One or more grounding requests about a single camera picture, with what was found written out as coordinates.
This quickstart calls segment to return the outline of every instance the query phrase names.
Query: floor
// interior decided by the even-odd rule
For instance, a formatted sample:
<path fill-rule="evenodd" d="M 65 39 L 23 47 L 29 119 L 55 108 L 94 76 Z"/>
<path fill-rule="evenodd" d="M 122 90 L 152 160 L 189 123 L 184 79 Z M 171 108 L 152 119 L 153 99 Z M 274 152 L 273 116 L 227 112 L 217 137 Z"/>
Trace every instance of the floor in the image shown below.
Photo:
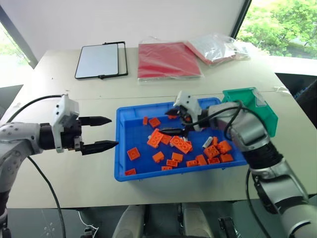
<path fill-rule="evenodd" d="M 253 200 L 255 210 L 271 237 L 285 237 L 281 223 L 276 215 L 267 213 L 259 200 Z M 317 206 L 317 196 L 310 199 Z M 237 231 L 242 238 L 264 238 L 253 219 L 245 201 L 203 202 L 199 203 L 216 238 L 225 238 L 218 224 L 219 217 L 232 217 Z M 97 238 L 111 238 L 117 222 L 126 206 L 96 207 L 82 210 L 82 218 L 87 224 L 100 227 Z M 150 216 L 145 226 L 144 235 L 177 236 L 177 204 L 150 205 Z M 80 238 L 85 226 L 80 222 L 76 210 L 63 210 L 67 237 Z M 8 224 L 13 238 L 60 238 L 61 228 L 55 209 L 9 209 Z"/>

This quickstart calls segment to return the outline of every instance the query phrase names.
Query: white wall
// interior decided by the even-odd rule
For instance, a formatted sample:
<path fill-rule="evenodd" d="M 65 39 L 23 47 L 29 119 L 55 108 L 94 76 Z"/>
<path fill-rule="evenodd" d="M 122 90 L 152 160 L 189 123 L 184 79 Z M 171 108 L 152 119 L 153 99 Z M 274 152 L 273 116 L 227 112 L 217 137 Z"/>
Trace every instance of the white wall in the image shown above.
<path fill-rule="evenodd" d="M 209 32 L 230 35 L 244 0 L 0 0 L 39 60 L 48 49 L 147 36 L 183 40 Z"/>

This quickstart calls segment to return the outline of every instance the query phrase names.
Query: robotic arm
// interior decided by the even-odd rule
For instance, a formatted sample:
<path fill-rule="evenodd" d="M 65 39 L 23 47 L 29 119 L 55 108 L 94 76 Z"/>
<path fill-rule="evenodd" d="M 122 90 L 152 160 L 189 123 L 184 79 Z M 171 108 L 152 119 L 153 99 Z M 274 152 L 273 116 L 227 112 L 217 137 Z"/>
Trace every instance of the robotic arm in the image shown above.
<path fill-rule="evenodd" d="M 99 126 L 111 122 L 104 117 L 83 117 L 79 115 L 78 103 L 63 95 L 56 105 L 54 122 L 21 123 L 10 122 L 0 125 L 0 225 L 7 217 L 6 203 L 17 172 L 24 159 L 41 154 L 43 150 L 64 149 L 81 151 L 82 155 L 99 153 L 118 144 L 115 141 L 98 141 L 85 145 L 81 138 L 83 125 Z"/>
<path fill-rule="evenodd" d="M 180 92 L 166 114 L 180 116 L 185 129 L 163 129 L 162 133 L 185 136 L 203 127 L 224 130 L 241 150 L 250 166 L 255 188 L 265 209 L 281 217 L 287 237 L 317 237 L 317 208 L 270 141 L 261 119 L 241 102 L 228 102 L 201 109 L 191 95 Z"/>

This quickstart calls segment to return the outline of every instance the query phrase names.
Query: tree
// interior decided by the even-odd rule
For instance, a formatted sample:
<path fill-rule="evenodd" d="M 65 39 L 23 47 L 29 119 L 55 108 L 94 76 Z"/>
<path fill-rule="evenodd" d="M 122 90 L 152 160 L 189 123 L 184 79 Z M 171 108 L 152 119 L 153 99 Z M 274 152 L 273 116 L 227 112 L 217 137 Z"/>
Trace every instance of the tree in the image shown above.
<path fill-rule="evenodd" d="M 253 0 L 237 39 L 270 55 L 317 59 L 317 0 Z"/>

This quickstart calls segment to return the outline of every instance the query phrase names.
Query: orange building block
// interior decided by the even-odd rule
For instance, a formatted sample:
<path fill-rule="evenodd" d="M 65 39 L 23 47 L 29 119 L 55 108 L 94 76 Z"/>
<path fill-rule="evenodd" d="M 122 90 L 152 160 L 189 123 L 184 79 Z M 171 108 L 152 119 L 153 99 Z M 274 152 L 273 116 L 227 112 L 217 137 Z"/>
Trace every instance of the orange building block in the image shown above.
<path fill-rule="evenodd" d="M 219 154 L 219 151 L 214 145 L 211 145 L 204 150 L 204 153 L 207 155 L 208 158 L 213 158 Z"/>
<path fill-rule="evenodd" d="M 131 169 L 131 170 L 127 170 L 126 172 L 124 172 L 124 174 L 127 175 L 136 175 L 137 172 L 135 171 L 135 169 Z"/>
<path fill-rule="evenodd" d="M 221 154 L 226 154 L 228 151 L 232 150 L 231 146 L 226 140 L 219 142 L 217 148 Z"/>
<path fill-rule="evenodd" d="M 216 137 L 216 136 L 213 137 L 211 145 L 214 145 L 214 146 L 218 145 L 218 137 Z"/>
<path fill-rule="evenodd" d="M 197 161 L 198 165 L 206 165 L 207 164 L 203 155 L 196 156 L 195 160 Z"/>
<path fill-rule="evenodd" d="M 151 134 L 150 139 L 147 144 L 152 146 L 153 148 L 158 148 L 160 140 L 162 140 L 163 134 L 159 133 L 159 129 L 155 129 Z"/>
<path fill-rule="evenodd" d="M 174 161 L 174 160 L 167 160 L 166 161 L 166 165 L 167 166 L 172 166 L 172 167 L 177 167 L 178 166 L 178 162 Z"/>
<path fill-rule="evenodd" d="M 208 164 L 210 164 L 210 165 L 219 164 L 219 163 L 220 163 L 220 160 L 217 157 L 208 159 Z"/>
<path fill-rule="evenodd" d="M 230 154 L 224 154 L 224 155 L 220 155 L 220 160 L 221 162 L 225 163 L 225 162 L 233 161 L 233 158 Z"/>
<path fill-rule="evenodd" d="M 167 115 L 168 119 L 176 119 L 178 116 Z"/>
<path fill-rule="evenodd" d="M 127 153 L 128 153 L 130 160 L 135 160 L 141 156 L 137 147 L 134 147 L 131 150 L 128 150 Z"/>
<path fill-rule="evenodd" d="M 170 140 L 170 143 L 174 145 L 177 149 L 179 149 L 184 154 L 187 154 L 192 148 L 187 142 L 183 141 L 178 136 L 173 136 Z"/>
<path fill-rule="evenodd" d="M 171 166 L 162 166 L 162 170 L 171 170 L 173 167 Z"/>
<path fill-rule="evenodd" d="M 153 155 L 152 158 L 155 161 L 155 163 L 159 163 L 162 160 L 164 160 L 164 154 L 160 151 L 160 152 L 156 153 L 155 155 Z"/>
<path fill-rule="evenodd" d="M 193 166 L 197 166 L 198 163 L 196 160 L 190 160 L 186 162 L 187 167 L 193 167 Z"/>
<path fill-rule="evenodd" d="M 163 134 L 163 138 L 160 140 L 163 144 L 168 145 L 169 141 L 171 140 L 171 136 L 170 135 L 165 135 Z"/>
<path fill-rule="evenodd" d="M 148 124 L 148 117 L 143 117 L 143 125 L 147 125 Z"/>
<path fill-rule="evenodd" d="M 172 153 L 172 160 L 177 161 L 177 162 L 180 163 L 180 162 L 183 161 L 183 155 L 173 152 Z"/>
<path fill-rule="evenodd" d="M 192 152 L 193 151 L 193 144 L 191 141 L 186 141 L 187 144 L 189 144 L 191 146 L 189 152 Z"/>
<path fill-rule="evenodd" d="M 160 125 L 160 121 L 158 118 L 152 118 L 149 120 L 149 124 L 154 128 Z"/>

